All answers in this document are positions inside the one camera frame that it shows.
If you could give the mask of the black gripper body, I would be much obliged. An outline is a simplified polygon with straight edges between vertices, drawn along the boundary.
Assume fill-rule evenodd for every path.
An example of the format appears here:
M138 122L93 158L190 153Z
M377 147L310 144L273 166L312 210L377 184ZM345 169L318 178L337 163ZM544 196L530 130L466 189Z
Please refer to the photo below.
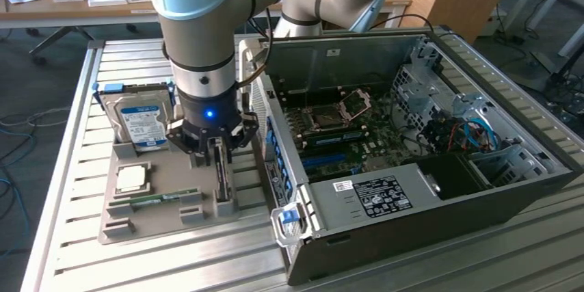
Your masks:
M200 139L201 130L210 137L221 133L229 135L230 140L241 140L244 134L233 130L241 123L241 115L236 105L236 87L213 97L196 97L177 89L178 100L184 112L182 131L192 140Z

